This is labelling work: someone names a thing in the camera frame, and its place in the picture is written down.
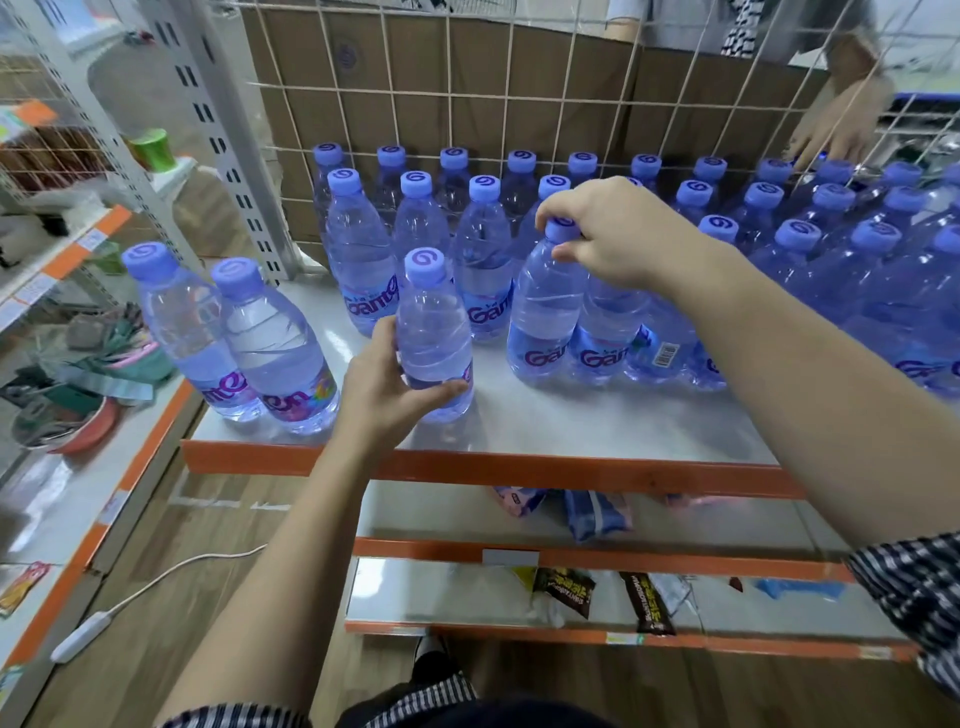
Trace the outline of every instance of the snack package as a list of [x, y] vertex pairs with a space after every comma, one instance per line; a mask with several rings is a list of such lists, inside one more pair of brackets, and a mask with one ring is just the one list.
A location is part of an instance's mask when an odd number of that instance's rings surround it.
[[546, 494], [549, 492], [546, 488], [509, 488], [506, 486], [493, 486], [500, 504], [507, 509], [511, 516], [522, 518], [529, 516], [539, 506]]
[[634, 517], [619, 493], [564, 491], [566, 524], [578, 544], [614, 531], [630, 531]]

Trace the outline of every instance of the forearm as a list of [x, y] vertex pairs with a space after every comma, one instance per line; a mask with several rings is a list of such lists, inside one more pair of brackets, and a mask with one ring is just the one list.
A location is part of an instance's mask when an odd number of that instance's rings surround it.
[[353, 443], [331, 441], [270, 545], [190, 659], [160, 720], [225, 702], [309, 710], [372, 461]]
[[955, 530], [953, 413], [733, 248], [706, 248], [702, 284], [675, 299], [828, 522], [851, 546]]

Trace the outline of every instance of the wooden floor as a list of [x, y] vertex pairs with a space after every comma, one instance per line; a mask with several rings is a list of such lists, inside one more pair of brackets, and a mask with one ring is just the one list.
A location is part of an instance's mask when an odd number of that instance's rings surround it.
[[[265, 543], [301, 478], [186, 476], [171, 465], [92, 610], [106, 609], [178, 561]], [[243, 579], [251, 559], [186, 567], [146, 593], [72, 663], [59, 668], [31, 728], [140, 728]], [[312, 717], [333, 726], [345, 707], [409, 675], [413, 641], [338, 629]], [[456, 643], [484, 696], [518, 692], [576, 703], [621, 726], [830, 728], [956, 726], [960, 713], [912, 666], [697, 650]]]

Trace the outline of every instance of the barcode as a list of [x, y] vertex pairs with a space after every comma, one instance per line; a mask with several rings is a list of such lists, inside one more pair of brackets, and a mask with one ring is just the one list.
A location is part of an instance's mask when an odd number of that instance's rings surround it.
[[657, 355], [654, 356], [655, 367], [668, 367], [673, 362], [673, 357], [680, 350], [680, 344], [667, 344], [663, 342], [657, 349]]

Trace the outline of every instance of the white power cord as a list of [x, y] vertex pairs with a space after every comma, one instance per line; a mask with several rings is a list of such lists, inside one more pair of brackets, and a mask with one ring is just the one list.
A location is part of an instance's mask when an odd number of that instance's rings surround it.
[[69, 637], [67, 637], [63, 642], [54, 648], [54, 651], [50, 655], [50, 659], [58, 665], [65, 665], [66, 663], [70, 662], [73, 658], [80, 654], [80, 652], [88, 644], [96, 640], [100, 634], [110, 626], [110, 623], [113, 621], [113, 617], [121, 609], [130, 604], [134, 599], [143, 595], [148, 589], [151, 589], [159, 584], [163, 579], [180, 567], [185, 567], [187, 564], [193, 564], [194, 562], [202, 561], [203, 559], [242, 559], [247, 556], [253, 556], [255, 553], [262, 551], [266, 547], [267, 545], [263, 544], [262, 546], [253, 548], [250, 551], [244, 551], [243, 553], [202, 553], [199, 556], [191, 556], [189, 559], [184, 559], [179, 564], [170, 567], [170, 569], [162, 573], [145, 587], [137, 590], [123, 601], [110, 607], [105, 612], [94, 612], [92, 615], [87, 617], [83, 624], [77, 627], [77, 629], [70, 633]]

